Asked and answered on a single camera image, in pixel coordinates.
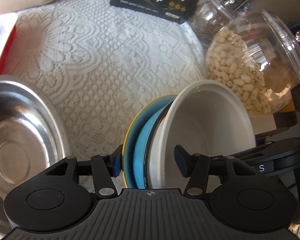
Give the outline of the white gold-rimmed bowl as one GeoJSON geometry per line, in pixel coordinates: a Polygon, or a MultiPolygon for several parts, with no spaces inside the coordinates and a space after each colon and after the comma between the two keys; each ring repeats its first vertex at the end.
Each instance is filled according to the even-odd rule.
{"type": "Polygon", "coordinates": [[[176,97],[176,95],[165,95],[152,100],[143,106],[130,123],[122,148],[122,170],[126,188],[136,188],[136,182],[133,174],[133,152],[140,131],[155,112],[168,105],[176,97]]]}

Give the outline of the small white cup bowl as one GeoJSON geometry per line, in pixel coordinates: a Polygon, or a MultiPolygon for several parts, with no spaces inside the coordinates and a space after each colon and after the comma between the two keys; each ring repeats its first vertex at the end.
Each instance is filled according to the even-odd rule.
{"type": "Polygon", "coordinates": [[[202,80],[175,98],[153,135],[148,160],[151,189],[185,189],[174,148],[208,157],[231,155],[256,146],[250,118],[237,95],[225,85],[202,80]]]}

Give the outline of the stainless steel bowl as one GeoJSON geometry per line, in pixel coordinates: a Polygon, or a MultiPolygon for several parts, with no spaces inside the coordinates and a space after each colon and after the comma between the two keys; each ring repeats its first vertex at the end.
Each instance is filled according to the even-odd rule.
{"type": "Polygon", "coordinates": [[[0,75],[0,239],[11,229],[7,194],[70,153],[51,100],[21,77],[0,75]]]}

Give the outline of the blue enamel bowl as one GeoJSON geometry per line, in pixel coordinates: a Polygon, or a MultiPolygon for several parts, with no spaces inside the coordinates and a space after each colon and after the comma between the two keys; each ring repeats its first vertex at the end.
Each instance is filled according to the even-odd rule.
{"type": "Polygon", "coordinates": [[[150,113],[146,116],[134,147],[133,153],[133,174],[138,189],[146,189],[146,167],[147,155],[153,138],[153,134],[175,96],[167,96],[152,102],[147,108],[150,113]]]}

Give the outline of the glass jar of peanuts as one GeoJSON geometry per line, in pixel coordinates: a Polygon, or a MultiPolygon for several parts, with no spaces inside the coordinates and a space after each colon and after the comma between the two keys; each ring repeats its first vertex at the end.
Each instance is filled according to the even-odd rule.
{"type": "Polygon", "coordinates": [[[293,34],[273,13],[241,16],[212,39],[207,76],[228,86],[250,116],[274,114],[300,83],[300,30],[293,34]]]}

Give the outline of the glass jar of seeds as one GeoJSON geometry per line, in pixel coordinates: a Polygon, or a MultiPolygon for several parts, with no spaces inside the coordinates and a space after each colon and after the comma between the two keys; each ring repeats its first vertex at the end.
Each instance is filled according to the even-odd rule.
{"type": "Polygon", "coordinates": [[[213,37],[235,18],[230,8],[235,0],[199,0],[188,24],[201,44],[207,47],[213,37]]]}

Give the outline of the white plastic tray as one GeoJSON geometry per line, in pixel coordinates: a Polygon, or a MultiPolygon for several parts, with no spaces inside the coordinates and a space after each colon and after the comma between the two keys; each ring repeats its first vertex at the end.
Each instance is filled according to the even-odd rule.
{"type": "Polygon", "coordinates": [[[0,73],[15,36],[17,20],[18,14],[16,12],[0,15],[0,73]]]}

